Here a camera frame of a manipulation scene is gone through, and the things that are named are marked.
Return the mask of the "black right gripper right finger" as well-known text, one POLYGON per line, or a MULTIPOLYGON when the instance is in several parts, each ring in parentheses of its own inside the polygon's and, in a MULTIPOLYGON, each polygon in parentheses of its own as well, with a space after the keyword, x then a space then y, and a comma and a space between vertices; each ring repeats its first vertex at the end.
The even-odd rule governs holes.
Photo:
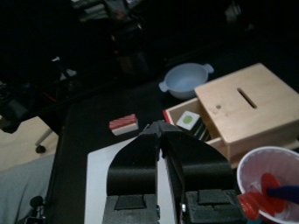
POLYGON ((177 224, 246 224, 225 157, 169 123, 160 131, 177 224))

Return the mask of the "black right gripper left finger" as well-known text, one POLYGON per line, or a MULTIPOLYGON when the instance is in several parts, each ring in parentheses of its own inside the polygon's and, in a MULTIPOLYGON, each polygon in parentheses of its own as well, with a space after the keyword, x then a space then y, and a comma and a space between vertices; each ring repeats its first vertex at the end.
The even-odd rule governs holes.
POLYGON ((106 202, 102 224, 157 224, 156 195, 158 123, 145 127, 121 148, 106 170, 106 202))

